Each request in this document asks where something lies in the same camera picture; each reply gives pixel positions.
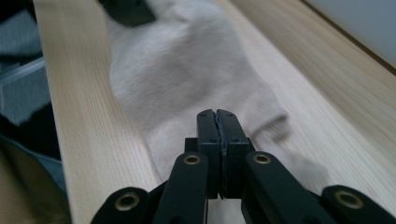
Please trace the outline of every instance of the black object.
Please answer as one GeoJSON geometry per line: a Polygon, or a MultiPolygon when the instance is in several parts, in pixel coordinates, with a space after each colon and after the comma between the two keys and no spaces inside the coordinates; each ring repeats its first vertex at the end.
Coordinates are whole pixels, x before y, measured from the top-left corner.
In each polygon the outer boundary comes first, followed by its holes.
{"type": "Polygon", "coordinates": [[[186,138],[167,182],[152,192],[120,189],[92,220],[102,223],[206,223],[207,200],[242,199],[250,223],[396,223],[364,194],[332,186],[319,197],[304,189],[273,155],[255,151],[236,118],[225,110],[197,116],[198,138],[186,138]]]}
{"type": "Polygon", "coordinates": [[[0,23],[26,9],[35,19],[33,0],[0,0],[0,23]]]}
{"type": "Polygon", "coordinates": [[[52,104],[44,105],[19,126],[0,115],[0,134],[34,152],[61,160],[52,104]]]}
{"type": "Polygon", "coordinates": [[[154,14],[145,0],[98,0],[107,14],[125,26],[135,27],[155,21],[154,14]]]}

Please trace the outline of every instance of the brass grommet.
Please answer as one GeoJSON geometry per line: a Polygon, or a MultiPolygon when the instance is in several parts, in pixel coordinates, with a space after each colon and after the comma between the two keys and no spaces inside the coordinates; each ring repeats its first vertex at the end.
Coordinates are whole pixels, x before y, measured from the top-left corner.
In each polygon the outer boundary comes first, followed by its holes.
{"type": "Polygon", "coordinates": [[[123,212],[135,208],[139,204],[140,198],[135,192],[127,192],[122,194],[115,203],[116,208],[123,212]]]}
{"type": "Polygon", "coordinates": [[[257,163],[260,163],[260,164],[268,164],[268,163],[271,162],[271,158],[269,158],[269,157],[267,157],[265,155],[262,155],[262,154],[254,156],[253,160],[255,162],[257,162],[257,163]]]}
{"type": "Polygon", "coordinates": [[[337,202],[345,207],[360,209],[363,207],[363,201],[353,193],[347,192],[345,190],[338,190],[334,193],[337,202]]]}
{"type": "Polygon", "coordinates": [[[195,155],[190,155],[186,156],[183,161],[188,165],[195,165],[201,162],[201,158],[195,155]]]}

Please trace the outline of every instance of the gray fabric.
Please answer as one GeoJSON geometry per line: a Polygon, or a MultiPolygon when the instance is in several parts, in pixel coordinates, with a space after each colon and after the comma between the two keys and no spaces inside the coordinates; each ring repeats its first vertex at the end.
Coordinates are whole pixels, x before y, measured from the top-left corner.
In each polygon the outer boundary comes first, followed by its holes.
{"type": "Polygon", "coordinates": [[[45,68],[7,85],[0,85],[0,91],[0,113],[15,124],[29,119],[32,112],[50,102],[45,68]]]}
{"type": "Polygon", "coordinates": [[[40,52],[37,25],[28,11],[0,23],[0,56],[31,57],[40,52]]]}
{"type": "MultiPolygon", "coordinates": [[[[129,28],[108,19],[110,80],[162,180],[183,153],[184,139],[196,136],[195,116],[203,110],[235,113],[247,136],[275,139],[287,132],[286,112],[248,63],[218,6],[208,0],[148,2],[155,22],[129,28]]],[[[244,223],[239,206],[237,200],[210,201],[208,223],[244,223]]]]}

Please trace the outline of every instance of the wood grain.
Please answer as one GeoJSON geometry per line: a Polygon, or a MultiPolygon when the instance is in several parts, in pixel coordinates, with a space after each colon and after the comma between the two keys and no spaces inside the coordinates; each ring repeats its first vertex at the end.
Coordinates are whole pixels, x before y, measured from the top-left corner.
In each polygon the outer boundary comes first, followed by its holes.
{"type": "Polygon", "coordinates": [[[110,48],[93,1],[35,1],[73,223],[115,190],[159,183],[149,151],[113,98],[110,48]]]}
{"type": "MultiPolygon", "coordinates": [[[[229,2],[216,2],[290,113],[292,133],[281,145],[326,166],[329,184],[358,189],[395,215],[395,80],[300,3],[244,1],[262,33],[229,2]],[[272,15],[265,26],[258,22],[261,14],[272,15]]],[[[100,8],[93,1],[35,0],[35,10],[73,220],[89,223],[115,189],[152,189],[155,171],[133,122],[112,96],[100,8]]]]}
{"type": "MultiPolygon", "coordinates": [[[[396,167],[388,154],[378,150],[374,141],[352,125],[345,113],[323,94],[321,87],[312,85],[307,74],[291,63],[288,55],[262,35],[240,11],[228,1],[217,2],[228,12],[249,61],[270,83],[281,105],[290,113],[292,133],[281,146],[327,167],[329,185],[341,184],[358,189],[395,215],[396,167]]],[[[346,45],[353,48],[350,42],[346,45]]],[[[317,64],[316,69],[326,69],[326,66],[317,64]]]]}
{"type": "Polygon", "coordinates": [[[396,164],[396,78],[300,1],[232,0],[396,164]]]}

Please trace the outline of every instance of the light wood plank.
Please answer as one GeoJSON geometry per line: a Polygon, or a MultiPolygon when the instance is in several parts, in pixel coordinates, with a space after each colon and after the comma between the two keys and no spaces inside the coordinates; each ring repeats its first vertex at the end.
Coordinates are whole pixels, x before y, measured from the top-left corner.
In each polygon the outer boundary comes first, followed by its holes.
{"type": "Polygon", "coordinates": [[[110,48],[93,1],[35,1],[74,223],[115,190],[153,189],[149,151],[108,81],[110,48]]]}
{"type": "MultiPolygon", "coordinates": [[[[287,52],[278,44],[274,46],[269,39],[274,43],[274,39],[288,39],[295,30],[301,35],[296,38],[304,41],[303,34],[311,34],[308,28],[312,25],[316,29],[317,22],[325,27],[318,31],[321,37],[334,33],[317,18],[305,16],[310,12],[306,9],[299,11],[301,6],[296,7],[291,1],[265,1],[277,6],[271,9],[271,13],[279,13],[288,19],[281,18],[285,19],[285,24],[280,25],[280,21],[272,21],[274,27],[268,28],[272,33],[278,32],[276,27],[287,28],[282,35],[273,37],[271,34],[262,35],[227,1],[217,2],[229,14],[252,65],[272,85],[280,103],[290,112],[292,133],[282,146],[326,166],[330,184],[345,184],[359,189],[396,214],[396,195],[392,189],[396,186],[395,165],[387,158],[388,152],[378,149],[382,145],[377,143],[377,136],[367,137],[365,129],[355,121],[350,122],[351,118],[344,117],[348,110],[338,105],[342,108],[340,110],[332,104],[333,97],[325,91],[327,85],[317,82],[313,85],[307,77],[309,71],[315,71],[321,74],[320,78],[327,78],[329,84],[336,83],[338,89],[332,89],[333,95],[342,93],[341,96],[348,99],[345,105],[353,105],[351,102],[354,101],[360,105],[361,92],[370,93],[365,93],[368,100],[371,97],[381,99],[369,106],[376,110],[366,112],[381,120],[381,125],[375,127],[387,127],[389,130],[394,128],[391,122],[386,123],[389,118],[393,119],[391,96],[394,93],[389,91],[394,87],[393,79],[343,38],[330,42],[332,47],[329,51],[339,52],[330,56],[316,48],[324,42],[320,38],[305,43],[311,45],[309,49],[288,44],[295,51],[287,52]],[[346,46],[355,51],[339,49],[346,46]],[[301,55],[302,65],[296,64],[289,54],[294,58],[301,55]],[[320,60],[310,61],[309,57],[320,60]],[[330,60],[348,63],[334,65],[330,60]],[[358,75],[333,77],[340,69],[378,75],[372,79],[361,79],[358,75]],[[340,88],[357,91],[348,95],[340,88]]],[[[35,8],[73,220],[74,223],[89,223],[114,190],[125,186],[152,189],[158,181],[144,142],[133,122],[113,98],[108,83],[110,49],[100,8],[93,1],[78,0],[35,0],[35,8]]],[[[347,108],[357,111],[357,107],[347,108]]],[[[389,134],[392,133],[380,134],[378,139],[386,139],[389,134]]]]}
{"type": "Polygon", "coordinates": [[[396,164],[396,77],[301,1],[232,0],[396,164]]]}

